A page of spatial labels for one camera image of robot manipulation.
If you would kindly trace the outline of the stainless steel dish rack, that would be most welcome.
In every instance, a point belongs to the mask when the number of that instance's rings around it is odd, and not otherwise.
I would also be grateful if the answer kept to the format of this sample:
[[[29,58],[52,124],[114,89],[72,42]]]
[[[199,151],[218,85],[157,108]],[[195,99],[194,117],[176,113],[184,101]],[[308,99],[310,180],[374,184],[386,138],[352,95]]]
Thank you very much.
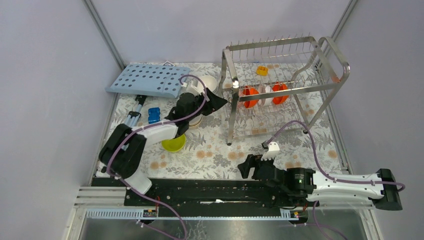
[[[256,74],[258,66],[267,76]],[[330,37],[310,35],[266,40],[247,40],[226,46],[221,53],[218,93],[227,99],[226,143],[236,138],[238,109],[280,105],[289,97],[318,92],[321,107],[311,120],[298,120],[312,128],[349,78],[347,58]]]

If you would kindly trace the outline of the lime green bowl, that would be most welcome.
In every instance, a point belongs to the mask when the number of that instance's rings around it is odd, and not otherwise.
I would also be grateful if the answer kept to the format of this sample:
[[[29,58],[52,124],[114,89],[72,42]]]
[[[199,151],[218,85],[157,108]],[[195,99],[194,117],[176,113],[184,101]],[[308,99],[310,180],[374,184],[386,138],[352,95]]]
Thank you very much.
[[[183,149],[183,147],[186,144],[186,135],[183,134],[179,137],[173,138],[173,139],[167,139],[167,140],[163,140],[161,142],[162,147],[171,153],[176,153],[178,151],[180,151],[181,149]]]

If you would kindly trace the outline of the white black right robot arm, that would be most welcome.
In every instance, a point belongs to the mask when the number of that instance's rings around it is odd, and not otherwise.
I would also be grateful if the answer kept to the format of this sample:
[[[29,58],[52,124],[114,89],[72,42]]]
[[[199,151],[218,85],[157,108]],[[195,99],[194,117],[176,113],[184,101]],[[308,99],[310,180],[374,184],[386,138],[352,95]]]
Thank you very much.
[[[333,174],[325,176],[311,168],[279,169],[273,160],[249,154],[237,166],[241,177],[249,176],[280,193],[293,206],[304,202],[342,202],[346,204],[372,204],[376,209],[400,211],[403,209],[396,179],[390,169],[381,168],[365,175]]]

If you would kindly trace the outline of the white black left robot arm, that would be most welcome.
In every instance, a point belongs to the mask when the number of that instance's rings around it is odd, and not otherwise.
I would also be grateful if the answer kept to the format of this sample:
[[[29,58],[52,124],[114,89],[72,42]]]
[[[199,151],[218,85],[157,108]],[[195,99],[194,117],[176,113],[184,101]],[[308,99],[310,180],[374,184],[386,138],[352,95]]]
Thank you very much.
[[[182,93],[168,115],[160,122],[134,129],[119,124],[99,153],[99,160],[106,165],[106,172],[121,179],[136,192],[136,199],[144,206],[152,204],[155,192],[151,180],[141,170],[144,149],[164,140],[182,136],[189,123],[198,116],[208,116],[225,106],[228,101],[209,89],[194,95]]]

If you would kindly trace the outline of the white bowl front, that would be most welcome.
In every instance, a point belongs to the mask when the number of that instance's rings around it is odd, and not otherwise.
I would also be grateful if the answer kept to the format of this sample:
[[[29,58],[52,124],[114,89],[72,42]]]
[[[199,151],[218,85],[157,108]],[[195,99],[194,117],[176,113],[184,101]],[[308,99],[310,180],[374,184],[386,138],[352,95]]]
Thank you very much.
[[[211,93],[213,93],[214,95],[218,95],[218,88],[217,87],[215,87],[215,88],[209,88],[209,91],[211,92]]]

